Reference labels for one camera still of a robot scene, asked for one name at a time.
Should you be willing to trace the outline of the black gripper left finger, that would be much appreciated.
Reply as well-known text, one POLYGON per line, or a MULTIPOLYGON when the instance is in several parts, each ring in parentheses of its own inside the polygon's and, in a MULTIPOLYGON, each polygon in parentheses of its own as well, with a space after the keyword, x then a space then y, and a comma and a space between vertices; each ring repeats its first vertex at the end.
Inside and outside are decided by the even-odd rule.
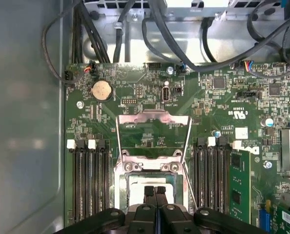
POLYGON ((156 233, 157 207, 153 186, 144 188, 143 204, 132 205, 127 213, 108 208, 71 226, 57 234, 154 234, 156 233))

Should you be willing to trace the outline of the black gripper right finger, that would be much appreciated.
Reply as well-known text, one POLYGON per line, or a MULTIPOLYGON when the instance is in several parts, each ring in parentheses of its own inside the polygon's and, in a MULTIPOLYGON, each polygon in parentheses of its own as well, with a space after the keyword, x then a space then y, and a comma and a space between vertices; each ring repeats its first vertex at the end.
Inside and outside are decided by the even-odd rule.
POLYGON ((170 204, 165 187, 156 187, 156 202, 162 234, 265 234, 266 231, 233 218, 227 214, 200 208, 189 214, 179 204, 170 204))

